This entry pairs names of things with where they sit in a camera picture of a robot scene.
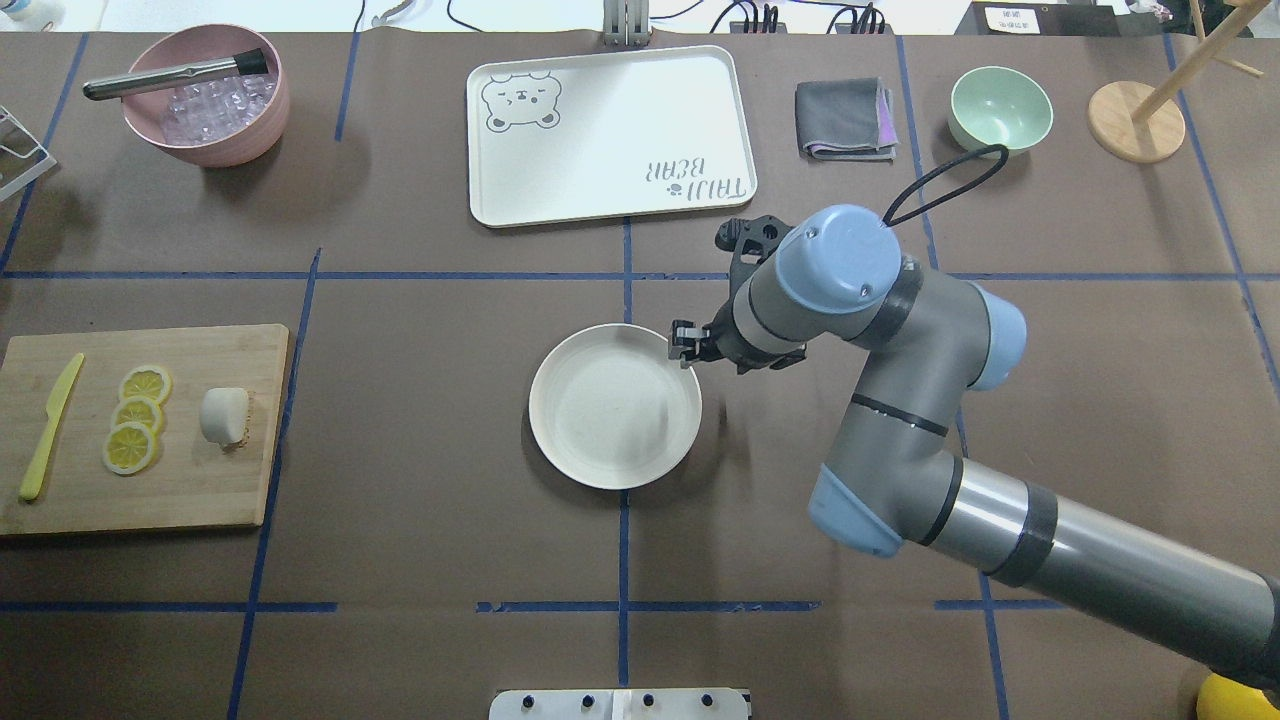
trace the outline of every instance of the green bowl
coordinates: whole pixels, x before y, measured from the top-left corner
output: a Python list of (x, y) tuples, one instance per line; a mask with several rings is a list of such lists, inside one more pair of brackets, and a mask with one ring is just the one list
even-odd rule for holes
[(1010, 155), (1018, 155), (1048, 135), (1053, 105), (1032, 78), (988, 65), (974, 68), (956, 81), (947, 124), (965, 150), (1000, 143), (1009, 147)]

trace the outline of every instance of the white bracket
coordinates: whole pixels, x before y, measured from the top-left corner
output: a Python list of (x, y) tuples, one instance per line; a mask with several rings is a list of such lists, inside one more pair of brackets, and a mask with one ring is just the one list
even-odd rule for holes
[(732, 688), (504, 691), (489, 720), (750, 720), (750, 698)]
[(604, 44), (649, 45), (649, 0), (604, 0)]
[(56, 165), (45, 146), (0, 106), (0, 200)]

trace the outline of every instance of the blue joint cap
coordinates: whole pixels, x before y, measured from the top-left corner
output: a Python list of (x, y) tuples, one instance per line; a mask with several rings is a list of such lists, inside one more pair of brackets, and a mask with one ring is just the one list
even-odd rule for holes
[(832, 205), (787, 233), (773, 263), (791, 300), (815, 313), (847, 315), (884, 297), (902, 250), (876, 213)]
[(1023, 318), (1023, 313), (1012, 302), (974, 283), (969, 284), (982, 295), (982, 301), (987, 305), (987, 324), (991, 327), (987, 364), (969, 388), (992, 389), (1000, 387), (1023, 359), (1023, 351), (1027, 350), (1027, 318)]
[(809, 518), (840, 544), (876, 557), (892, 557), (902, 537), (881, 520), (826, 465), (809, 498)]

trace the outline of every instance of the white bottle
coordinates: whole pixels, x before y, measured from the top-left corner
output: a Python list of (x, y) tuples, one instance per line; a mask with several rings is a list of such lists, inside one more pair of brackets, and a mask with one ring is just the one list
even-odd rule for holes
[(63, 19), (63, 6), (58, 0), (0, 0), (0, 13), (8, 15), (18, 29), (54, 29)]

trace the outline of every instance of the white label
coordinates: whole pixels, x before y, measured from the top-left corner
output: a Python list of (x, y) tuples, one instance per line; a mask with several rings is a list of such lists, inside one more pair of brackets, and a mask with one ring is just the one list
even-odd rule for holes
[(1000, 32), (1015, 32), (1018, 35), (1039, 35), (1039, 22), (1036, 20), (1036, 10), (1012, 8), (986, 8), (987, 27)]

